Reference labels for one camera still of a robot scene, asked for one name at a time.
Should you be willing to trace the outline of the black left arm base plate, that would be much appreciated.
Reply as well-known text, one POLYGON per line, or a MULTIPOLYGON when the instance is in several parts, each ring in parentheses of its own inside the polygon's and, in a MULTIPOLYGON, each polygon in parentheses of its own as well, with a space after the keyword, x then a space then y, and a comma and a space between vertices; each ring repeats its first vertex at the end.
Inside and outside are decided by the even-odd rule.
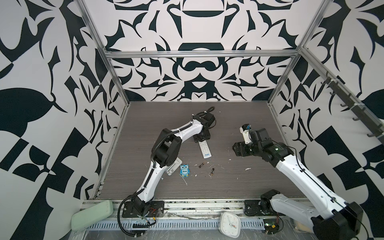
POLYGON ((134 217, 156 217, 158 214, 164 212, 165 202, 164 201, 151 201, 149 203, 139 202, 125 202, 123 207, 123 218, 134 218, 134 217))

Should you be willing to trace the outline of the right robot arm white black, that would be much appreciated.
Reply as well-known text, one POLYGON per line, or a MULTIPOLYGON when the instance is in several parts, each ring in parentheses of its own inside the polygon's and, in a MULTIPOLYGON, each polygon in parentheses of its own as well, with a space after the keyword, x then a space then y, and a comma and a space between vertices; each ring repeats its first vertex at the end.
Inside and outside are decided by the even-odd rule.
POLYGON ((238 157, 261 157, 283 173, 312 203, 312 207, 289 199, 277 190, 261 195, 258 203, 247 201, 245 214, 283 214, 308 229, 319 240, 351 240, 360 232, 362 207, 348 203, 329 189, 302 164, 293 148, 274 142, 265 128, 253 130, 249 124, 240 127, 244 140, 234 143, 238 157))

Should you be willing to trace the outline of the white remote control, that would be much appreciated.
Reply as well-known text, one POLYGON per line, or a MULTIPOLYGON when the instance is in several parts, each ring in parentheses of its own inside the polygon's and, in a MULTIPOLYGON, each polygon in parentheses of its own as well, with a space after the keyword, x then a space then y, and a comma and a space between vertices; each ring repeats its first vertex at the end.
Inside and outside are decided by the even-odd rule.
POLYGON ((202 142, 198 142, 198 143, 199 143, 203 158, 204 159, 211 158, 212 154, 211 154, 211 151, 209 149, 207 141, 202 141, 202 142))

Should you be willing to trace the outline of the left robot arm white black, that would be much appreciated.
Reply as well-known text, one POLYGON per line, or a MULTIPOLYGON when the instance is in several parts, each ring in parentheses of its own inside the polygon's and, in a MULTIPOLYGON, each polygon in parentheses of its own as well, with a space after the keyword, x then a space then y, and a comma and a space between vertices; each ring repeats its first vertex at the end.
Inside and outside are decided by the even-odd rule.
POLYGON ((151 164, 140 188, 128 199, 134 208, 145 215, 150 208, 156 187, 163 173, 176 161, 181 145, 189 138, 198 144, 205 143, 211 138, 210 129, 216 125, 212 114, 214 107, 192 115, 191 120, 173 130, 163 129, 151 150, 151 164))

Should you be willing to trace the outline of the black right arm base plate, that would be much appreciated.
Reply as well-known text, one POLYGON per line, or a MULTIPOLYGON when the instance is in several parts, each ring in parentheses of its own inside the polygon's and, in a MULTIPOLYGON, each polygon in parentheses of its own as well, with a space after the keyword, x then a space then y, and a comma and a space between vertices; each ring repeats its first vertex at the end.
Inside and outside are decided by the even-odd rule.
POLYGON ((245 200, 244 204, 244 214, 246 216, 266 216, 270 214, 269 204, 265 200, 245 200))

